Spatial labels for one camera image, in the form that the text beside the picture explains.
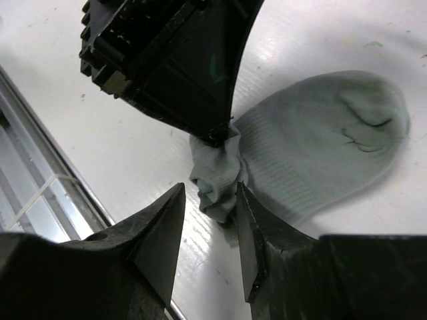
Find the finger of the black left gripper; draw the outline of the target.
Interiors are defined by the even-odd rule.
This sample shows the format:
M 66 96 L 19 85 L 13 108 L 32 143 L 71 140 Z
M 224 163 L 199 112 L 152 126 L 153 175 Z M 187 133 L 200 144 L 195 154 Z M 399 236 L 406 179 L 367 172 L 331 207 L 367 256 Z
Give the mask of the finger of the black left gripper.
M 81 72 L 104 93 L 217 147 L 228 137 L 261 1 L 87 1 Z

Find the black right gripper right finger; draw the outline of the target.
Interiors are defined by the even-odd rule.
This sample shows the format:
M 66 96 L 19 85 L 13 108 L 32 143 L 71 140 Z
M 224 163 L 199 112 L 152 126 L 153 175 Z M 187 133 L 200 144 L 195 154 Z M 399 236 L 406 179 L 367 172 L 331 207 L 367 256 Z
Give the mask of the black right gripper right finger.
M 425 319 L 426 237 L 314 239 L 268 211 L 243 184 L 236 225 L 253 319 Z

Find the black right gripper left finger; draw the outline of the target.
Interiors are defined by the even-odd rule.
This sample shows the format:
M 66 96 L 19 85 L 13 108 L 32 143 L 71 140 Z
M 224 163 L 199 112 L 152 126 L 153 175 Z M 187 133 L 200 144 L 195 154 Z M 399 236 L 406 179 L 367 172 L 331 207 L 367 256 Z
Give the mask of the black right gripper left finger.
M 185 186 L 79 241 L 1 234 L 2 319 L 165 319 L 185 215 Z

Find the grey sock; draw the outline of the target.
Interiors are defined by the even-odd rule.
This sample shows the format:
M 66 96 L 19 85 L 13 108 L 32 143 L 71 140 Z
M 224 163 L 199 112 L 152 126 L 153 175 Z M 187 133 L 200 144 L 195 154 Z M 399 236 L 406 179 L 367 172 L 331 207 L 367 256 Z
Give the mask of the grey sock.
M 245 184 L 289 224 L 383 175 L 408 135 L 410 116 L 396 84 L 367 71 L 338 71 L 294 83 L 229 127 L 219 147 L 189 144 L 199 209 L 225 223 Z

